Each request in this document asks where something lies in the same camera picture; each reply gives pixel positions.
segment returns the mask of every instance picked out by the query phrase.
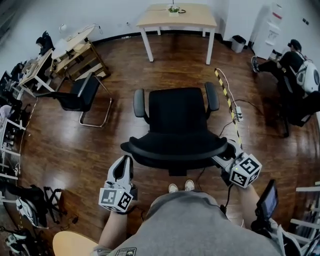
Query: trash can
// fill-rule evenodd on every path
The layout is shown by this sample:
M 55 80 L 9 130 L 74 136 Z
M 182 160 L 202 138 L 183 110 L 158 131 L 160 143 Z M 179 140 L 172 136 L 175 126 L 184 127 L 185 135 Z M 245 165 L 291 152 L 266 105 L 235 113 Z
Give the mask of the trash can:
M 241 37 L 240 35 L 234 35 L 232 37 L 231 49 L 234 50 L 236 54 L 241 53 L 246 42 L 247 41 L 243 37 Z

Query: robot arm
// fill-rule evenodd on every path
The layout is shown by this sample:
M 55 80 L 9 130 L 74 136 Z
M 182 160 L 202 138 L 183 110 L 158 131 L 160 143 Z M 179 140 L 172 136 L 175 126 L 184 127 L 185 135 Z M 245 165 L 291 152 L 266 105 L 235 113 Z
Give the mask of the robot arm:
M 227 139 L 225 152 L 212 157 L 215 165 L 222 169 L 221 177 L 229 186 L 231 183 L 246 188 L 254 182 L 262 168 L 261 163 L 252 155 L 248 155 L 232 139 Z
M 120 157 L 109 168 L 104 187 L 100 188 L 99 205 L 119 213 L 128 210 L 132 200 L 137 199 L 137 188 L 132 184 L 133 160 L 129 155 Z

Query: chair armrest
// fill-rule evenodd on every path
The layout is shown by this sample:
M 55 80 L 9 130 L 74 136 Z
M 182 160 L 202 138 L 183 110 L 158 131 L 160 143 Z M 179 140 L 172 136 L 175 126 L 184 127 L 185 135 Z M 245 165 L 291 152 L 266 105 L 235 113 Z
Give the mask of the chair armrest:
M 137 118 L 144 118 L 146 123 L 149 124 L 149 117 L 145 109 L 145 90 L 144 89 L 138 89 L 134 92 L 133 110 Z
M 208 119 L 212 111 L 217 111 L 219 109 L 219 98 L 212 82 L 206 82 L 204 86 L 208 99 L 208 108 L 206 110 L 206 118 Z
M 81 94 L 82 94 L 82 92 L 84 91 L 84 89 L 85 89 L 85 87 L 86 87 L 89 79 L 93 76 L 93 74 L 94 74 L 93 72 L 90 72 L 90 73 L 88 74 L 88 76 L 85 78 L 85 80 L 84 80 L 84 82 L 83 82 L 83 84 L 82 84 L 82 86 L 81 86 L 81 88 L 80 88 L 80 90 L 79 90 L 78 97 L 81 96 Z

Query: chrome chair leg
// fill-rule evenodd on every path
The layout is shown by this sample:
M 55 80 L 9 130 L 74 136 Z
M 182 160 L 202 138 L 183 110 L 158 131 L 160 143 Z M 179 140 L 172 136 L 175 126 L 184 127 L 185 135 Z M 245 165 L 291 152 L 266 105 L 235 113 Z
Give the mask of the chrome chair leg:
M 87 124 L 87 123 L 83 123 L 83 119 L 85 118 L 85 115 L 86 115 L 86 112 L 82 112 L 81 115 L 80 115 L 80 118 L 79 118 L 79 123 L 80 125 L 82 126 L 89 126 L 89 127 L 96 127 L 96 128 L 102 128 L 106 122 L 107 122 L 107 119 L 108 119 L 108 116 L 109 116 L 109 112 L 110 112 L 110 109 L 111 109 L 111 105 L 112 105 L 112 102 L 113 102 L 113 99 L 112 99 L 112 96 L 111 96 L 111 93 L 108 91 L 108 89 L 104 86 L 104 84 L 100 81 L 100 79 L 95 75 L 94 76 L 99 84 L 102 86 L 102 88 L 109 94 L 110 96 L 110 101 L 109 101 L 109 107 L 108 107 L 108 110 L 106 112 L 106 115 L 104 117 L 104 120 L 103 120 L 103 123 L 101 125 L 94 125 L 94 124 Z

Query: backpack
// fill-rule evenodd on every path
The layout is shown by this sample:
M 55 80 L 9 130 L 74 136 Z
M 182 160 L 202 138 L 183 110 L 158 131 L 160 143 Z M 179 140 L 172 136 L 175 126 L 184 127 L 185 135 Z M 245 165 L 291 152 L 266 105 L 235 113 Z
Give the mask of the backpack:
M 307 95 L 309 95 L 312 92 L 319 90 L 319 72 L 310 59 L 305 58 L 301 52 L 296 51 L 296 53 L 303 59 L 303 64 L 298 72 L 295 72 L 291 66 L 290 69 L 295 75 L 296 83 L 302 87 Z

